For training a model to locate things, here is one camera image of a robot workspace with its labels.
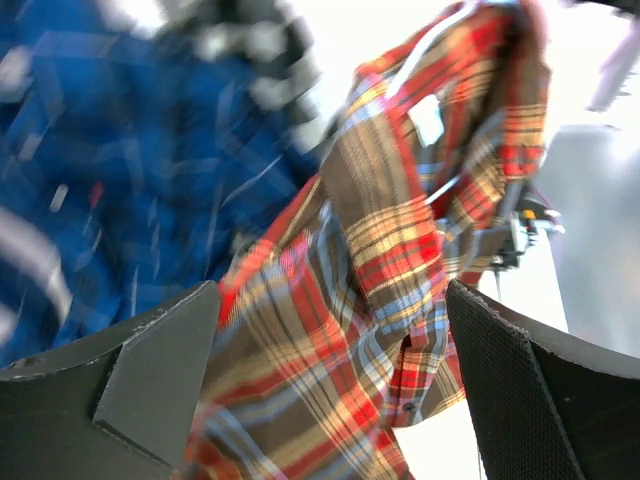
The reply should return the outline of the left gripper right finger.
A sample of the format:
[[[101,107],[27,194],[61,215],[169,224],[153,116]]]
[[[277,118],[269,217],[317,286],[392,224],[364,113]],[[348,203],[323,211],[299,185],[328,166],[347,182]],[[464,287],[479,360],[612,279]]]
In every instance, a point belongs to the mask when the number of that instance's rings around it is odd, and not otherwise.
[[[638,358],[457,280],[446,305],[487,478],[638,478]]]

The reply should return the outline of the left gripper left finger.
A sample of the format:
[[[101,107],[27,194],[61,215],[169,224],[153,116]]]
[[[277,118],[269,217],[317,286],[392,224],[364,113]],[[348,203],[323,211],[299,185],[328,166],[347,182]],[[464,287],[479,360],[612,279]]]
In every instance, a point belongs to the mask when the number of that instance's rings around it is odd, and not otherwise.
[[[219,290],[157,308],[1,372],[1,476],[168,479],[182,463]]]

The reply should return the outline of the red brown plaid shirt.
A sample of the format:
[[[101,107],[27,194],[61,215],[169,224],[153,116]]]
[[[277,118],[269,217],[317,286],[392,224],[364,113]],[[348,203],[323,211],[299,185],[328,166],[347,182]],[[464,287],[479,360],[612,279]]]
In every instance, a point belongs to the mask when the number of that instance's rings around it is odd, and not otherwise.
[[[394,99],[420,38],[361,65],[318,172],[221,280],[186,479],[408,479],[395,433],[464,399],[445,290],[476,284],[538,169],[549,72],[535,1],[479,1]],[[408,111],[435,94],[425,149]]]

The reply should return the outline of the light blue hanger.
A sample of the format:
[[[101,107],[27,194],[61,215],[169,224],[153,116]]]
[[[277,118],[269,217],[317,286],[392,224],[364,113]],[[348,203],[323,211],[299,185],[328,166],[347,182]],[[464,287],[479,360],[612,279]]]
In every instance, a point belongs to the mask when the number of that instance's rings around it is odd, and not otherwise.
[[[397,96],[401,87],[409,79],[421,58],[432,44],[443,33],[446,33],[449,29],[472,15],[479,4],[479,1],[466,1],[456,13],[440,21],[420,38],[404,64],[391,80],[386,90],[386,99],[394,99]],[[436,95],[430,94],[408,111],[409,118],[414,124],[419,141],[425,149],[432,147],[444,133],[444,124],[440,116],[439,106],[440,104]]]

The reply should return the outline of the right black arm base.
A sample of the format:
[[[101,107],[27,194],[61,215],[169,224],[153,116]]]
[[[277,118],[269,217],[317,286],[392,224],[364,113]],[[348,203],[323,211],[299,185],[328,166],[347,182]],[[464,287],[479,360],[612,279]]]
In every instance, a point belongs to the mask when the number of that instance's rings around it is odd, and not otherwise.
[[[532,184],[527,184],[502,230],[506,238],[491,261],[494,273],[518,269],[521,257],[532,249],[539,234],[547,236],[565,234],[562,215],[553,208],[542,193]]]

